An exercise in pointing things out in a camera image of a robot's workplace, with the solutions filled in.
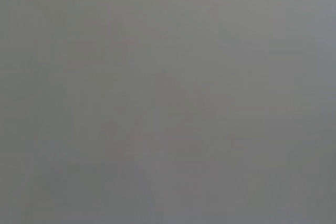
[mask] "gray wall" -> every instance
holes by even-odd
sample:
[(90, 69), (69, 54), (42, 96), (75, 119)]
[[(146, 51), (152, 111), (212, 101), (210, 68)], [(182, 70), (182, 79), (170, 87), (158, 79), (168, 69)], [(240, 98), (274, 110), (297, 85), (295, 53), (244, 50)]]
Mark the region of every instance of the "gray wall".
[(335, 0), (0, 8), (1, 223), (73, 163), (139, 167), (162, 223), (335, 223)]

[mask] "gray background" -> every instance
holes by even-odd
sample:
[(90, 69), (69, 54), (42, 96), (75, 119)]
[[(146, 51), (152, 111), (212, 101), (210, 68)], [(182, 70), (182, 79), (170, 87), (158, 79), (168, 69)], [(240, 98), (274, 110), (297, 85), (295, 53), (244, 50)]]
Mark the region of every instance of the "gray background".
[(0, 0), (2, 223), (37, 170), (119, 160), (163, 223), (335, 223), (335, 18), (335, 0)]

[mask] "gray surface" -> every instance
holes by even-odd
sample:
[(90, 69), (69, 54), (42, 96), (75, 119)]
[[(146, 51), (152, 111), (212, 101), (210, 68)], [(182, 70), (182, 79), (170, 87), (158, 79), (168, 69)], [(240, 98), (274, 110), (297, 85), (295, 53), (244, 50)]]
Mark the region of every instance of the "gray surface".
[(162, 223), (335, 223), (335, 6), (0, 0), (0, 222), (106, 221), (47, 204), (108, 209), (68, 168), (40, 198), (77, 164), (150, 178)]

